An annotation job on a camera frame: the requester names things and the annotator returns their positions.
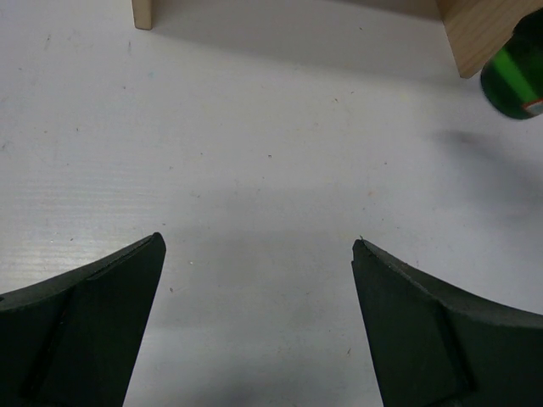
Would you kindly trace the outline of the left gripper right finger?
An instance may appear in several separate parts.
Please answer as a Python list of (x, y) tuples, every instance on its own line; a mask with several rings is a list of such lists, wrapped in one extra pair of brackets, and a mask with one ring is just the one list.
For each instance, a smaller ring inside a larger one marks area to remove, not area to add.
[(365, 239), (352, 270), (383, 404), (540, 406), (542, 317), (464, 291)]

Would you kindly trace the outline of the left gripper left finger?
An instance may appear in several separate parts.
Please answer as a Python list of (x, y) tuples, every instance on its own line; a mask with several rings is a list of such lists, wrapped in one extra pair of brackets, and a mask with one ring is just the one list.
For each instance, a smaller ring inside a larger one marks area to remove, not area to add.
[(1, 296), (3, 406), (121, 406), (165, 261), (158, 233)]

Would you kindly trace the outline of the green glass bottle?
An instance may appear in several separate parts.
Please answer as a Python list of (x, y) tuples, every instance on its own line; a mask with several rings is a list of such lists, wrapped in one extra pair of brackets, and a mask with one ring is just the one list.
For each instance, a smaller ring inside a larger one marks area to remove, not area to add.
[(484, 65), (480, 85), (489, 103), (514, 120), (542, 114), (542, 10), (524, 16)]

